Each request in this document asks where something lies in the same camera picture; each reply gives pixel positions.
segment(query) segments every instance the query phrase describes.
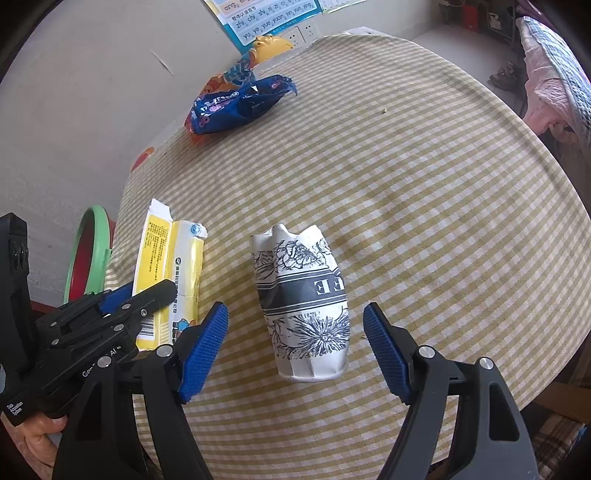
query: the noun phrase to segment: white wall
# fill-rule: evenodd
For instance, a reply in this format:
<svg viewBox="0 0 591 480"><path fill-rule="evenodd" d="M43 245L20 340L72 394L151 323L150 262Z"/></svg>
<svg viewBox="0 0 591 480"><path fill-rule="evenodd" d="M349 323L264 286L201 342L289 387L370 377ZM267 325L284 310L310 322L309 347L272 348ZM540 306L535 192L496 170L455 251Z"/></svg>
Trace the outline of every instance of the white wall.
<svg viewBox="0 0 591 480"><path fill-rule="evenodd" d="M430 12L368 0L316 21L413 38ZM33 300L61 303L84 210L116 218L135 158L238 57L202 0L64 0L33 32L0 83L0 215L28 223Z"/></svg>

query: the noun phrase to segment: yellow wrapper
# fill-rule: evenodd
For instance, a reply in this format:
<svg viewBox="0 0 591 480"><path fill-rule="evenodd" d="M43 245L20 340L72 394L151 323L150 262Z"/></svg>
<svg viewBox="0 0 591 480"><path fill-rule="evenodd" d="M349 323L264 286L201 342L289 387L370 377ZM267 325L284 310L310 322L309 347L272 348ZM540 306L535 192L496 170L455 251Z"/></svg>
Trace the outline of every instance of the yellow wrapper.
<svg viewBox="0 0 591 480"><path fill-rule="evenodd" d="M203 238L207 231L200 223L181 220L173 223L168 247L166 278L178 289L174 302L157 312L164 328L161 338L174 343L187 327L198 325L199 277L203 267Z"/></svg>
<svg viewBox="0 0 591 480"><path fill-rule="evenodd" d="M142 320L136 340L140 350L174 343L186 327L197 325L205 238L207 230L203 225L186 220L174 222L168 206L152 199L135 265L133 295L165 278L175 282L178 293L174 303Z"/></svg>

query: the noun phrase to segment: yellow and white gingham tablecloth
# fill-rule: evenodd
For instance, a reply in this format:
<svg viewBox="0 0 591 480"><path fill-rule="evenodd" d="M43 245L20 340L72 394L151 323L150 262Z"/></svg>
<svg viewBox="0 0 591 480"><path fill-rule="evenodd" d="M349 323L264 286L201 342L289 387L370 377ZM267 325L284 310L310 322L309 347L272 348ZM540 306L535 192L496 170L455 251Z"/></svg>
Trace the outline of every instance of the yellow and white gingham tablecloth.
<svg viewBox="0 0 591 480"><path fill-rule="evenodd" d="M107 273L107 288L132 280L153 197L207 226L199 313L223 301L230 329L185 412L216 480L376 478L406 407L363 335L370 301L446 358L493 358L525 406L591 327L591 222L554 158L487 88L409 41L327 37L265 73L299 95L200 145L180 128L131 173ZM316 224L343 272L338 380L277 375L249 237L279 222Z"/></svg>

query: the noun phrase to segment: crumpled paper cup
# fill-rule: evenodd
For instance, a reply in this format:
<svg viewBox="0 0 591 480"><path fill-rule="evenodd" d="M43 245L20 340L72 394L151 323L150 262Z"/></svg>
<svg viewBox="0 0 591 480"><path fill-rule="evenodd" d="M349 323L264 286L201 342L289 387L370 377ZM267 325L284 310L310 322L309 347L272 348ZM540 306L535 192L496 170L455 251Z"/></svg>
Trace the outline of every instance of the crumpled paper cup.
<svg viewBox="0 0 591 480"><path fill-rule="evenodd" d="M279 375L319 382L347 368L349 311L339 267L320 229L275 225L251 237L256 289Z"/></svg>

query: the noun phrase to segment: blue poster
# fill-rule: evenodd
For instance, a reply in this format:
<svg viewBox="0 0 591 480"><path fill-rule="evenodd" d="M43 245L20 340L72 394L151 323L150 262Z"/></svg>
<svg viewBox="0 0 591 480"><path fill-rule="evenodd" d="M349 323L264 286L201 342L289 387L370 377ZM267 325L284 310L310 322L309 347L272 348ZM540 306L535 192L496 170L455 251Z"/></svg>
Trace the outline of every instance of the blue poster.
<svg viewBox="0 0 591 480"><path fill-rule="evenodd" d="M228 37L244 53L258 35L277 35L322 12L318 0L205 0Z"/></svg>

